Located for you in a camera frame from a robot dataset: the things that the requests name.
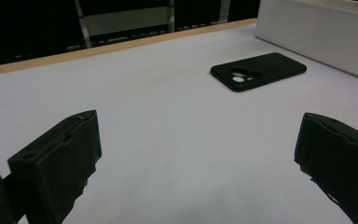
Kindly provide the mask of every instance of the white table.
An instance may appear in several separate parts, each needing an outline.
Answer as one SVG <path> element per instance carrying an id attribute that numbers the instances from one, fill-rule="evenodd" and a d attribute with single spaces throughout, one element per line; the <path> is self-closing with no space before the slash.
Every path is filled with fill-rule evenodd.
<path id="1" fill-rule="evenodd" d="M 293 159 L 305 112 L 358 129 L 358 77 L 254 32 L 243 26 L 0 75 L 0 175 L 56 123 L 96 109 L 103 157 L 65 224 L 351 223 Z M 213 65 L 273 51 L 307 73 L 242 93 L 210 75 Z"/>

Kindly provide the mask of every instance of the black phone case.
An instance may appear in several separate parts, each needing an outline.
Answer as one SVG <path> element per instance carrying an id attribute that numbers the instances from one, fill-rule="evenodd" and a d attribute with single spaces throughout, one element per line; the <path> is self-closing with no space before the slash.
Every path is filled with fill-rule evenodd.
<path id="1" fill-rule="evenodd" d="M 248 91 L 307 71 L 307 66 L 280 53 L 269 53 L 211 68 L 211 74 L 232 91 Z"/>

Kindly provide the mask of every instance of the white box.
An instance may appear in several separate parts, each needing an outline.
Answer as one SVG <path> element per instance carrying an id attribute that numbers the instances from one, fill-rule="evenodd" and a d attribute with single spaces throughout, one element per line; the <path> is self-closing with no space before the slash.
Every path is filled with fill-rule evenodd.
<path id="1" fill-rule="evenodd" d="M 358 76 L 358 2 L 262 0 L 256 36 Z"/>

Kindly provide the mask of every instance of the wooden table edge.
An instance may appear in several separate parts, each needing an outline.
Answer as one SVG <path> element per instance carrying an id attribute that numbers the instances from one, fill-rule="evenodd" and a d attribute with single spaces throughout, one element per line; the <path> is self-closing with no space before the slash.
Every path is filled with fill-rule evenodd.
<path id="1" fill-rule="evenodd" d="M 74 51 L 74 52 L 56 54 L 56 55 L 51 55 L 48 57 L 37 58 L 37 59 L 32 59 L 32 60 L 27 60 L 27 61 L 22 61 L 22 62 L 17 62 L 17 63 L 1 64 L 0 65 L 0 74 L 14 72 L 14 71 L 20 71 L 23 69 L 34 68 L 34 67 L 39 67 L 39 66 L 44 66 L 44 65 L 54 64 L 54 63 L 68 62 L 71 60 L 92 57 L 95 55 L 105 54 L 105 53 L 114 52 L 114 51 L 123 50 L 123 49 L 136 48 L 136 47 L 140 47 L 140 46 L 144 46 L 144 45 L 155 44 L 158 42 L 173 40 L 173 39 L 186 37 L 186 36 L 207 34 L 207 33 L 214 32 L 214 31 L 221 31 L 221 30 L 231 29 L 231 28 L 235 28 L 235 27 L 250 25 L 250 24 L 256 23 L 256 21 L 257 21 L 257 19 L 225 22 L 225 23 L 220 23 L 220 24 L 216 24 L 216 25 L 200 27 L 197 29 L 191 29 L 191 30 L 186 30 L 186 31 L 181 31 L 181 32 L 176 32 L 176 33 L 170 33 L 170 34 L 166 34 L 166 35 L 156 35 L 156 36 L 151 36 L 151 37 L 147 37 L 147 38 L 136 39 L 136 40 L 112 44 L 112 45 L 106 45 L 106 46 L 93 48 L 93 49 L 82 49 L 82 50 L 78 50 L 78 51 Z"/>

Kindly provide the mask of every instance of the table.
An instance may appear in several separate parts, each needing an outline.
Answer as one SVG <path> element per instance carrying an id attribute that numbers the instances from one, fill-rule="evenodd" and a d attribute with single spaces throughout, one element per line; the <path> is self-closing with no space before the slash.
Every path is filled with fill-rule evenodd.
<path id="1" fill-rule="evenodd" d="M 96 109 L 103 157 L 64 223 L 351 223 L 293 159 L 305 112 L 358 129 L 358 77 L 256 38 L 252 22 L 0 66 L 0 175 Z M 307 73 L 242 93 L 210 75 L 273 51 Z"/>

